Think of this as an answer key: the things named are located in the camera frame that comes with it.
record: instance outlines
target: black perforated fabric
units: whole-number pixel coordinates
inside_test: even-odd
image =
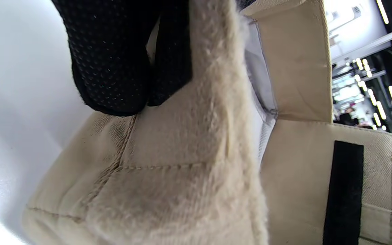
[[[146,42],[157,1],[53,0],[67,30],[73,79],[94,110],[130,116],[148,100],[153,69]]]
[[[240,10],[247,8],[249,5],[254,3],[256,0],[237,0],[237,5]]]
[[[188,1],[162,5],[149,106],[162,104],[192,77]]]
[[[192,77],[188,0],[52,0],[68,35],[75,85],[91,108],[131,116]],[[255,0],[239,0],[243,9]],[[146,43],[160,17],[154,66]]]

